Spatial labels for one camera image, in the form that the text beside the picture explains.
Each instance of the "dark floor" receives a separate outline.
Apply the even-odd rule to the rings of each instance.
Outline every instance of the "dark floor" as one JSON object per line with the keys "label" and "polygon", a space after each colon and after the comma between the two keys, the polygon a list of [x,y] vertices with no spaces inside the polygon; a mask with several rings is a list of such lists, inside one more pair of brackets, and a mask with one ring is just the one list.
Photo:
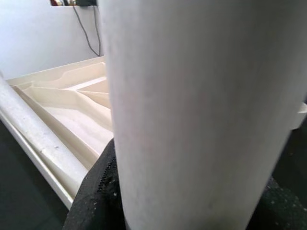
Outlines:
{"label": "dark floor", "polygon": [[60,230],[67,213],[0,121],[0,230]]}
{"label": "dark floor", "polygon": [[[289,188],[305,207],[306,165],[307,119],[300,129],[292,131],[273,173],[279,186]],[[261,217],[259,206],[252,221]],[[67,213],[61,200],[0,122],[0,230],[60,230]]]}

